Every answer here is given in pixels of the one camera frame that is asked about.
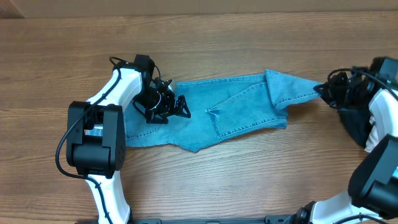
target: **wood grain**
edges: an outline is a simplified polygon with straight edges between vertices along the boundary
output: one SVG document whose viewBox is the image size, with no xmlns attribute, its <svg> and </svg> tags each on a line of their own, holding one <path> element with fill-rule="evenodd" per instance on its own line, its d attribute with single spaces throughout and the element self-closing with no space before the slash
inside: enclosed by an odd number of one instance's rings
<svg viewBox="0 0 398 224">
<path fill-rule="evenodd" d="M 109 56 L 154 59 L 164 78 L 265 68 L 324 82 L 328 72 L 398 57 L 398 12 L 318 12 L 1 20 L 0 223 L 73 223 L 98 214 L 88 186 L 54 162 L 67 108 L 111 75 Z M 346 189 L 366 156 L 321 100 L 264 129 L 194 154 L 129 148 L 124 193 L 136 218 L 294 213 Z M 63 166 L 73 172 L 65 161 Z"/>
</svg>

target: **blue denim fabric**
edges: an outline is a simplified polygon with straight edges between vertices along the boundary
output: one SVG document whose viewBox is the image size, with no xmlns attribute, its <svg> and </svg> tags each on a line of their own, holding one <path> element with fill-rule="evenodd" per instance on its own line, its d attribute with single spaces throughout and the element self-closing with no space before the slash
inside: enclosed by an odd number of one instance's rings
<svg viewBox="0 0 398 224">
<path fill-rule="evenodd" d="M 241 77 L 178 82 L 190 119 L 169 117 L 168 124 L 147 124 L 130 104 L 124 112 L 126 145 L 174 144 L 197 152 L 221 141 L 261 128 L 285 128 L 290 104 L 318 97 L 318 82 L 266 70 Z"/>
</svg>

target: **black cable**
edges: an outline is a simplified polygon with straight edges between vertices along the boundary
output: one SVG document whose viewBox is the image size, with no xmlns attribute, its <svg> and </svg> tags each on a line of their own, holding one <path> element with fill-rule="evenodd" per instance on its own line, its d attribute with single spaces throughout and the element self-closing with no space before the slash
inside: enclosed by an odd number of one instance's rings
<svg viewBox="0 0 398 224">
<path fill-rule="evenodd" d="M 374 77 L 373 75 L 364 72 L 362 70 L 358 70 L 358 69 L 353 69 L 353 68 L 339 68 L 336 69 L 334 71 L 332 71 L 329 75 L 328 75 L 328 83 L 330 83 L 330 77 L 337 72 L 351 72 L 351 73 L 360 73 L 361 75 L 364 75 L 370 79 L 372 79 L 373 81 L 377 82 L 378 84 L 380 84 L 381 86 L 383 86 L 386 90 L 388 90 L 388 92 L 391 93 L 391 95 L 398 101 L 398 96 L 391 90 L 390 87 L 388 87 L 386 84 L 384 84 L 382 81 L 380 81 L 378 78 Z"/>
<path fill-rule="evenodd" d="M 60 164 L 60 152 L 61 152 L 63 143 L 65 142 L 65 140 L 67 139 L 67 137 L 71 133 L 71 131 L 76 127 L 77 123 L 79 123 L 79 121 L 82 120 L 91 111 L 91 109 L 93 109 L 96 105 L 98 105 L 98 103 L 103 101 L 109 95 L 109 93 L 116 87 L 116 85 L 119 83 L 119 81 L 121 79 L 121 71 L 120 71 L 120 68 L 118 67 L 118 65 L 113 61 L 113 59 L 119 60 L 120 62 L 124 62 L 124 63 L 126 63 L 126 61 L 123 59 L 117 58 L 117 57 L 109 58 L 109 61 L 113 64 L 114 69 L 118 70 L 118 78 L 116 79 L 115 83 L 113 83 L 112 86 L 105 93 L 103 93 L 102 96 L 97 101 L 95 101 L 87 110 L 85 110 L 85 112 L 70 126 L 70 128 L 62 136 L 62 138 L 58 144 L 57 151 L 55 153 L 55 164 L 57 165 L 58 170 L 63 175 L 65 175 L 67 177 L 76 178 L 76 179 L 86 179 L 95 184 L 95 188 L 98 189 L 99 197 L 101 198 L 102 208 L 104 209 L 105 217 L 108 219 L 109 224 L 113 224 L 113 223 L 112 223 L 111 218 L 109 217 L 109 213 L 106 209 L 105 199 L 104 199 L 104 195 L 101 190 L 100 184 L 97 181 L 95 181 L 95 179 L 92 179 L 91 177 L 88 177 L 88 176 L 85 177 L 83 175 L 71 174 L 71 173 L 68 173 L 67 171 L 65 171 L 64 169 L 62 169 L 61 164 Z"/>
<path fill-rule="evenodd" d="M 344 218 L 344 219 L 342 219 L 342 220 L 340 220 L 340 221 L 335 222 L 334 224 L 342 224 L 342 223 L 346 223 L 346 222 L 349 222 L 349 221 L 355 220 L 355 219 L 359 219 L 359 220 L 361 220 L 361 222 L 362 222 L 362 219 L 364 219 L 364 218 L 373 220 L 373 221 L 375 221 L 375 222 L 377 222 L 377 223 L 388 224 L 387 222 L 385 222 L 385 221 L 383 221 L 383 220 L 374 218 L 374 217 L 372 217 L 372 216 L 370 216 L 370 215 L 362 215 L 362 214 L 354 215 L 354 216 L 352 216 L 352 217 Z"/>
<path fill-rule="evenodd" d="M 157 69 L 157 73 L 159 73 L 159 81 L 160 80 L 162 80 L 161 78 L 160 78 L 160 70 L 159 70 L 159 68 L 155 65 L 155 68 Z"/>
</svg>

